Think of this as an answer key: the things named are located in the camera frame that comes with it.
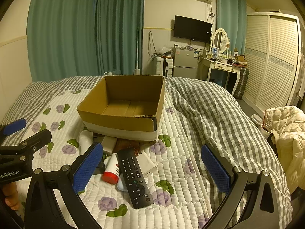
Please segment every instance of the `suitcase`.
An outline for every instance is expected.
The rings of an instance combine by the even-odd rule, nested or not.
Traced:
[[[241,68],[240,69],[240,79],[239,79],[239,82],[237,84],[237,87],[236,87],[236,89],[234,91],[234,95],[233,95],[234,98],[239,99],[239,100],[242,99],[242,96],[243,96],[245,88],[246,88],[248,76],[249,76],[249,70],[247,68]]]

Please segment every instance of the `cup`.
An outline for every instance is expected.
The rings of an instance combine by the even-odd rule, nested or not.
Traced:
[[[271,128],[268,127],[267,125],[264,125],[264,128],[263,128],[263,124],[260,125],[260,131],[265,139],[268,139],[269,135],[272,133]]]

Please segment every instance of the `blue gripper pad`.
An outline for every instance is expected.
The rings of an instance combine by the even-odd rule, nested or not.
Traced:
[[[203,145],[201,148],[201,159],[216,183],[217,188],[221,192],[228,194],[231,189],[230,177],[206,145]]]
[[[12,135],[13,133],[18,132],[19,130],[25,128],[25,126],[26,126],[26,120],[24,118],[14,121],[11,124],[8,124],[4,127],[3,135],[5,136]]]
[[[73,176],[73,189],[75,193],[83,191],[89,182],[94,170],[103,157],[103,146],[97,143],[94,149],[85,158]]]

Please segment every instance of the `tv screen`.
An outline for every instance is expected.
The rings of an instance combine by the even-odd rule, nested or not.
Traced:
[[[175,16],[173,36],[210,43],[212,24],[192,18]]]

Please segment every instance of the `black remote control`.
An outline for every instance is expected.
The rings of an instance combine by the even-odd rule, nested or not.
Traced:
[[[119,150],[117,157],[134,209],[153,204],[154,201],[144,180],[134,149],[131,147]]]

